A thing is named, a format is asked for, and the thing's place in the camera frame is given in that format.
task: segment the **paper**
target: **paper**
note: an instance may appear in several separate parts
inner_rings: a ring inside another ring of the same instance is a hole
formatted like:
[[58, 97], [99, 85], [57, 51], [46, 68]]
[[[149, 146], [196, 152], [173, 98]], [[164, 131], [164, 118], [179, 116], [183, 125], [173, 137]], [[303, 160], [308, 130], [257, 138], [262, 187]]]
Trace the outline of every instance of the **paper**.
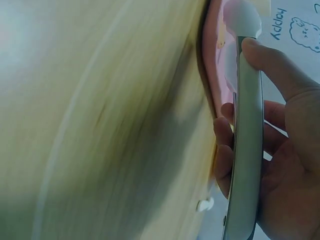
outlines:
[[[262, 34], [258, 40], [284, 52], [308, 76], [320, 83], [320, 2], [292, 4], [272, 2], [271, 17], [261, 17]], [[264, 99], [284, 103], [282, 96], [263, 74]]]

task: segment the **wooden door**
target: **wooden door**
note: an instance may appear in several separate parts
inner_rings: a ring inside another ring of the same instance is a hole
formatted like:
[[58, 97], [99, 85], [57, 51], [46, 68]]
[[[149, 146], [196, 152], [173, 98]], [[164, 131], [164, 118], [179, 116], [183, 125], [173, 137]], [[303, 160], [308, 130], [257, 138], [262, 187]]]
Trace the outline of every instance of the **wooden door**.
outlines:
[[1, 1], [0, 239], [196, 239], [215, 147], [206, 4]]

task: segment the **hand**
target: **hand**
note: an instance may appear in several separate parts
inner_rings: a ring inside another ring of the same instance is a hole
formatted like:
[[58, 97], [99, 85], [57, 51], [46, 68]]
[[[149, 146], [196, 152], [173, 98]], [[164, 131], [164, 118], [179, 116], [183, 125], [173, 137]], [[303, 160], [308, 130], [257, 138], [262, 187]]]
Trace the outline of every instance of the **hand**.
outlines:
[[[263, 71], [286, 101], [264, 101], [264, 118], [288, 137], [264, 124], [264, 150], [258, 224], [272, 240], [320, 239], [320, 85], [300, 71], [282, 52], [253, 39], [242, 44], [245, 58]], [[218, 153], [214, 174], [228, 197], [233, 165], [233, 105], [221, 107], [214, 121]]]

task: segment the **white knob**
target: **white knob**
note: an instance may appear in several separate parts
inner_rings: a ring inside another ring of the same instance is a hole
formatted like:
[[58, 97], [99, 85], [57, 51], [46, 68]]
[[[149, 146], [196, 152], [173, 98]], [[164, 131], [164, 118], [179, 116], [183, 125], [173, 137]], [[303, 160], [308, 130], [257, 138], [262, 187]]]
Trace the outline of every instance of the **white knob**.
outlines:
[[212, 207], [215, 204], [215, 200], [210, 197], [207, 200], [201, 200], [198, 202], [198, 205], [196, 206], [196, 211], [197, 212], [203, 212], [203, 211], [209, 211], [212, 209]]

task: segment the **white handle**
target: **white handle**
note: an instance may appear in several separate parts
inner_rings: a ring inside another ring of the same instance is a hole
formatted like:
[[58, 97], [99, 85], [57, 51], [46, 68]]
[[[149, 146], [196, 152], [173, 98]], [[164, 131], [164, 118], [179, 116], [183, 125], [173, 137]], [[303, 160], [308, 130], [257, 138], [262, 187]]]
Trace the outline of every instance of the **white handle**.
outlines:
[[263, 158], [264, 108], [261, 73], [241, 52], [227, 239], [247, 240], [255, 229]]

